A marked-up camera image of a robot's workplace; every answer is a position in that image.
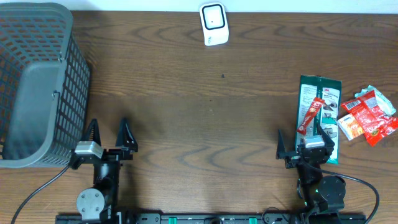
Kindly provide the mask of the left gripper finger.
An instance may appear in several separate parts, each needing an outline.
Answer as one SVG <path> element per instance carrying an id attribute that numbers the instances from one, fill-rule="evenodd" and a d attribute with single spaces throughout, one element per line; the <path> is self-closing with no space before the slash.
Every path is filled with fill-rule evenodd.
<path id="1" fill-rule="evenodd" d="M 130 130 L 127 118 L 123 118 L 120 122 L 115 146 L 129 152 L 138 151 L 138 143 Z"/>
<path id="2" fill-rule="evenodd" d="M 93 141 L 101 146 L 100 130 L 97 119 L 92 119 L 83 133 L 81 141 Z"/>

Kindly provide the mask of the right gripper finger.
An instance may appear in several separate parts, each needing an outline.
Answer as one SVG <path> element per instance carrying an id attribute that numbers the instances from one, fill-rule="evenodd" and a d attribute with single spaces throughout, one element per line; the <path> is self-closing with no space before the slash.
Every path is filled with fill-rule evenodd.
<path id="1" fill-rule="evenodd" d="M 325 145 L 333 145 L 333 140 L 327 135 L 327 133 L 322 129 L 321 125 L 317 125 L 318 134 L 323 138 Z"/>
<path id="2" fill-rule="evenodd" d="M 282 137 L 282 132 L 279 129 L 278 130 L 278 142 L 277 142 L 277 150 L 276 150 L 276 159 L 285 159 L 287 157 L 286 151 L 285 151 L 285 145 L 284 145 L 284 140 Z"/>

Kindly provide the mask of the orange tissue pack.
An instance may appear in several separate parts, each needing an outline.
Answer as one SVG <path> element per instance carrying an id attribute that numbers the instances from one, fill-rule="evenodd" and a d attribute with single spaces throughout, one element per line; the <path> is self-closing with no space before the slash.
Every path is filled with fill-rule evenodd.
<path id="1" fill-rule="evenodd" d="M 359 125 L 352 114 L 347 114 L 337 121 L 338 126 L 349 141 L 364 134 L 364 129 Z"/>

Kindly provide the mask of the red packet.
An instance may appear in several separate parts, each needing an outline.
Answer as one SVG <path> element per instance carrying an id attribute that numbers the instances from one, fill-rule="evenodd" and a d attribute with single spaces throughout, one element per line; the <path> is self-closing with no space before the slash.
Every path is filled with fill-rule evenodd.
<path id="1" fill-rule="evenodd" d="M 306 135 L 307 133 L 307 128 L 308 125 L 311 123 L 311 121 L 314 119 L 314 117 L 318 114 L 320 108 L 323 106 L 325 100 L 321 98 L 315 97 L 308 108 L 308 111 L 306 112 L 304 119 L 301 123 L 301 125 L 297 128 L 297 132 Z"/>

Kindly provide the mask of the red snack bag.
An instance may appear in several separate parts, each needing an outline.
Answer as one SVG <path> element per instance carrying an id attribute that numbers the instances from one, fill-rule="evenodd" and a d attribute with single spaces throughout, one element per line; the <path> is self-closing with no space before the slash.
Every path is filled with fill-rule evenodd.
<path id="1" fill-rule="evenodd" d="M 371 146 L 375 146 L 384 137 L 397 130 L 397 117 L 387 115 L 377 102 L 374 90 L 341 104 L 341 107 L 364 130 L 364 136 Z"/>

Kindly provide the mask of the dark green packet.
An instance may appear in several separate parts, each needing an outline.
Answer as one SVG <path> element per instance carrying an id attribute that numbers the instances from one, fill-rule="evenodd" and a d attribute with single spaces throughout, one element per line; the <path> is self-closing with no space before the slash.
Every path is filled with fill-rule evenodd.
<path id="1" fill-rule="evenodd" d="M 340 108 L 341 88 L 342 82 L 339 80 L 310 75 L 302 75 L 300 77 L 297 125 L 302 124 L 305 114 L 315 97 L 325 101 L 317 116 L 308 125 L 307 135 L 317 135 L 317 126 L 322 127 L 322 130 L 335 143 L 333 152 L 327 161 L 327 163 L 334 165 L 337 165 L 339 162 L 339 130 L 336 121 Z"/>

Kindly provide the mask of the light green wipes pack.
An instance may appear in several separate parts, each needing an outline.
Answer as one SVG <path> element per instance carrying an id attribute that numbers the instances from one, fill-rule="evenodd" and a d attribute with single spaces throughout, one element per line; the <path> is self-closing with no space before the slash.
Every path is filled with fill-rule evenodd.
<path id="1" fill-rule="evenodd" d="M 387 114 L 388 116 L 392 116 L 393 114 L 395 114 L 397 110 L 394 108 L 392 103 L 372 85 L 369 85 L 367 88 L 363 88 L 360 92 L 355 93 L 354 97 L 357 98 L 372 90 L 374 90 L 375 92 L 376 102 L 379 105 L 380 109 L 382 109 L 383 112 L 385 112 L 385 114 Z"/>

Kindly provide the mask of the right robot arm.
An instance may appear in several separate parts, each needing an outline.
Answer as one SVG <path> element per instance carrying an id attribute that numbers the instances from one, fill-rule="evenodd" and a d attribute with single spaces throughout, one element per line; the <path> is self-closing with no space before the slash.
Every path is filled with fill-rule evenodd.
<path id="1" fill-rule="evenodd" d="M 341 223 L 339 211 L 345 207 L 346 182 L 336 174 L 324 176 L 320 166 L 330 158 L 335 143 L 320 126 L 318 134 L 307 136 L 293 151 L 286 151 L 282 133 L 278 133 L 276 158 L 288 169 L 297 169 L 298 189 L 305 207 L 288 223 Z"/>

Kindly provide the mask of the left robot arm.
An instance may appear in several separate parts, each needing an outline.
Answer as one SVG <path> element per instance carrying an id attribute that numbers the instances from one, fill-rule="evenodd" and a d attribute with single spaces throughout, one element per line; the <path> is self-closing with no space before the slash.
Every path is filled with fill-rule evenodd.
<path id="1" fill-rule="evenodd" d="M 130 161 L 138 143 L 126 118 L 120 121 L 114 148 L 101 145 L 98 121 L 92 119 L 88 129 L 72 152 L 68 166 L 77 170 L 83 164 L 94 167 L 93 186 L 80 192 L 76 207 L 82 223 L 134 223 L 129 210 L 118 208 L 119 176 L 122 161 Z"/>

